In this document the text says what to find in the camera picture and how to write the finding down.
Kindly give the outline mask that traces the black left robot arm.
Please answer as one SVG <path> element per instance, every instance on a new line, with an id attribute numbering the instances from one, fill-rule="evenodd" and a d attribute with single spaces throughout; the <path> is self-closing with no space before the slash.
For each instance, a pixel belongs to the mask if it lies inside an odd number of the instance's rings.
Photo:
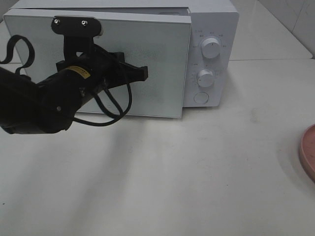
<path id="1" fill-rule="evenodd" d="M 125 62 L 121 52 L 110 53 L 92 38 L 66 36 L 64 59 L 57 72 L 35 83 L 21 68 L 0 70 L 0 126 L 9 134 L 53 134 L 70 128 L 73 122 L 105 127 L 127 113 L 110 92 L 148 78 L 146 66 Z M 110 120 L 92 122 L 77 118 L 76 112 L 94 99 Z"/>

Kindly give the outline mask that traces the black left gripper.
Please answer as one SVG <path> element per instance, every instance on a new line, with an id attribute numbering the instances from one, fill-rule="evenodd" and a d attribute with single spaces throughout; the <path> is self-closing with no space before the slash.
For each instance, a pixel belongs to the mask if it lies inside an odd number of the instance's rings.
<path id="1" fill-rule="evenodd" d="M 124 62 L 122 52 L 109 52 L 94 43 L 91 37 L 65 36 L 64 60 L 56 63 L 58 73 L 73 72 L 81 77 L 79 88 L 96 91 L 146 81 L 148 67 Z"/>

